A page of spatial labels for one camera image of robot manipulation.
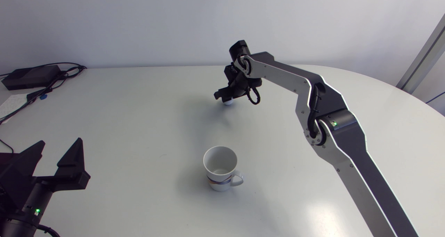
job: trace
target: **mug handle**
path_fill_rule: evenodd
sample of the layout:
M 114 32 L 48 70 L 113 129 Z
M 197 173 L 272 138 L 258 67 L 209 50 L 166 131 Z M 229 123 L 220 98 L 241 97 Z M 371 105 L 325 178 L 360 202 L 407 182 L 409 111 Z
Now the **mug handle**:
M 233 172 L 232 175 L 233 176 L 238 176 L 239 178 L 241 178 L 241 180 L 233 182 L 233 178 L 232 178 L 232 182 L 230 183 L 230 186 L 236 187 L 236 186 L 239 186 L 239 185 L 243 184 L 243 182 L 244 182 L 243 173 L 241 173 L 238 170 L 235 170 L 235 172 Z

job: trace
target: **paper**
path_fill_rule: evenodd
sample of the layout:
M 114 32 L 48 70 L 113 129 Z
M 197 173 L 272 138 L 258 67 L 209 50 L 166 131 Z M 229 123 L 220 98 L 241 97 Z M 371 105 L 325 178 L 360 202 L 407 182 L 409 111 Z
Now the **paper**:
M 26 96 L 27 93 L 12 95 L 2 105 L 0 105 L 0 120 L 23 106 L 27 102 Z

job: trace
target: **white wall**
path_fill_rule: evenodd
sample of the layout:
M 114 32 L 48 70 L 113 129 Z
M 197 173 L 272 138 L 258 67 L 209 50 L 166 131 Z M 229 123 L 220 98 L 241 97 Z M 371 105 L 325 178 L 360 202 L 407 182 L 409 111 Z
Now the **white wall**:
M 245 39 L 285 63 L 395 85 L 444 0 L 0 0 L 0 73 L 55 61 L 88 67 L 216 65 Z

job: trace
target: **white ball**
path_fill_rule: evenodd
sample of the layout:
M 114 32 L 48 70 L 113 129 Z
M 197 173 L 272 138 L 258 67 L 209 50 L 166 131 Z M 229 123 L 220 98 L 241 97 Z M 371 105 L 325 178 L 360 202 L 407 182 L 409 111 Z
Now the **white ball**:
M 233 103 L 233 98 L 228 100 L 227 102 L 224 102 L 224 105 L 229 106 L 232 105 L 232 103 Z

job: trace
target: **robotic arm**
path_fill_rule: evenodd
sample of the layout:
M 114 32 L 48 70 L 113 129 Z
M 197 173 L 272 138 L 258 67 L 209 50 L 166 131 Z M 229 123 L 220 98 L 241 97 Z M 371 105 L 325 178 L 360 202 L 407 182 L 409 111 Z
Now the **robotic arm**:
M 37 229 L 59 236 L 39 224 L 52 194 L 88 184 L 81 138 L 57 163 L 53 176 L 32 176 L 44 146 L 41 140 L 19 154 L 0 153 L 0 237 L 33 237 Z
M 298 94 L 296 114 L 307 142 L 332 164 L 374 236 L 418 236 L 380 170 L 369 156 L 365 134 L 343 96 L 323 77 L 274 60 L 261 52 L 251 54 L 245 41 L 229 49 L 232 64 L 224 73 L 229 80 L 215 98 L 225 104 L 247 95 L 253 104 L 260 96 L 261 78 Z M 257 95 L 251 99 L 250 90 Z

